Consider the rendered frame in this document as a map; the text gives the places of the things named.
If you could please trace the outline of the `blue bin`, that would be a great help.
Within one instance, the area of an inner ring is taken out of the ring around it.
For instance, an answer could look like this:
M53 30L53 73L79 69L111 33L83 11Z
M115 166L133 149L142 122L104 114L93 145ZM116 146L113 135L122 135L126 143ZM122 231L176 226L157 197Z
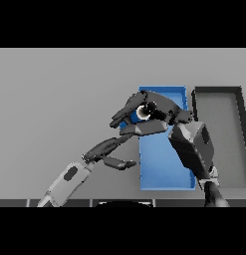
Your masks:
M172 147L168 131L141 136L138 139L140 189L142 191L194 190L196 179L183 166Z

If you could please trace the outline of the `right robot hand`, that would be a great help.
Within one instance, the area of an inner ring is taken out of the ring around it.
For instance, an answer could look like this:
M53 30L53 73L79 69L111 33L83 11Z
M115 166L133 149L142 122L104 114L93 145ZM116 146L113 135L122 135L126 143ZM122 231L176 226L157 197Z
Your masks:
M193 120L191 111L182 109L173 100L156 92L141 90L132 94L110 123L117 128L126 123L120 135L145 136L166 132L169 126L189 124Z

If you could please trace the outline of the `dark grey bin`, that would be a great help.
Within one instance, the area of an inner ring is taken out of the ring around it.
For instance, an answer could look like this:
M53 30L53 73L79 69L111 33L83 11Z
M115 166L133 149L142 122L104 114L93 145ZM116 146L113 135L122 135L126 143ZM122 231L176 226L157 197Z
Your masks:
M195 119L207 124L222 188L246 188L246 110L240 86L195 87Z

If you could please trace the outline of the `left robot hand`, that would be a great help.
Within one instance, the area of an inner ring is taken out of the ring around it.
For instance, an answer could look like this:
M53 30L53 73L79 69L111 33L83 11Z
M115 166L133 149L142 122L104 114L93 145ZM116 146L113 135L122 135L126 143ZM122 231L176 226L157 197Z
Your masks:
M112 137L106 139L92 149L83 154L82 159L86 164L99 162L102 160L104 165L117 170L125 170L136 165L133 160L125 161L110 156L110 153L131 138L131 134L125 134L121 137Z

